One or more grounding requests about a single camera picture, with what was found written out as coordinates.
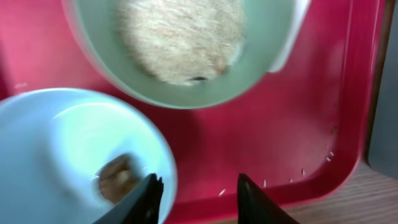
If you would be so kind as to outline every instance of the green bowl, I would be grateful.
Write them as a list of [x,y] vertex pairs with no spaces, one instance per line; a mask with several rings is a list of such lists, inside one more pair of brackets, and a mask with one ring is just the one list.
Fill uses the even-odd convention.
[[216,80],[194,86],[160,82],[128,56],[118,32],[116,0],[67,1],[86,55],[114,85],[147,103],[176,109],[204,108],[242,94],[270,69],[289,31],[293,0],[244,0],[246,45],[239,61]]

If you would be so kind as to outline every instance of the red tray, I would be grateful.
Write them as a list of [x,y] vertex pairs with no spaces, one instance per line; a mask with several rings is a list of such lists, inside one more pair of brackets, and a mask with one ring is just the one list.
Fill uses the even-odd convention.
[[222,105],[170,110],[134,100],[99,75],[60,0],[2,0],[0,96],[79,87],[140,109],[177,161],[170,223],[236,215],[240,172],[260,186],[266,180],[265,192],[281,206],[309,203],[341,186],[362,155],[383,7],[383,0],[313,0],[281,72]]

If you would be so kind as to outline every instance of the bowl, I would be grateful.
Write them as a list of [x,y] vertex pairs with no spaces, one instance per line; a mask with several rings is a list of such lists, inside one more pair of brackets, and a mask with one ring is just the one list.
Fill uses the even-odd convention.
[[167,218],[177,192],[174,157],[132,106],[95,91],[54,88],[4,100],[0,117],[2,223],[95,222],[113,207],[98,191],[98,171],[126,153],[138,175],[162,178],[160,223]]
[[258,82],[285,47],[295,6],[293,0],[244,1],[247,24],[241,58],[216,80],[178,86],[150,77],[127,56],[118,33],[115,2],[63,2],[77,41],[96,68],[122,91],[153,105],[177,109],[217,105],[242,94]]

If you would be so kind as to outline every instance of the white handle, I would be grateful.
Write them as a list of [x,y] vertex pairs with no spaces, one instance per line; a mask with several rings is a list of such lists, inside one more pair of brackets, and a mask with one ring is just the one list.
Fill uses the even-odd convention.
[[307,13],[310,2],[311,0],[294,0],[292,25],[290,26],[286,42],[272,63],[269,72],[279,72],[279,70],[285,66],[285,63],[296,41],[297,35],[299,34],[299,30],[303,24],[304,17]]

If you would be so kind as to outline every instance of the wooden surface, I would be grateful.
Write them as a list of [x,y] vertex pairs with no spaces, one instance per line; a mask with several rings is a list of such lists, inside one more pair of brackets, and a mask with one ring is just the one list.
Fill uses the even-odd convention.
[[[376,58],[374,89],[369,113],[368,140],[373,126],[382,68],[386,55],[391,18],[396,0],[386,0]],[[373,171],[360,163],[348,183],[330,198],[311,205],[288,208],[286,212],[303,224],[398,223],[398,180]],[[217,224],[235,224],[236,220]]]

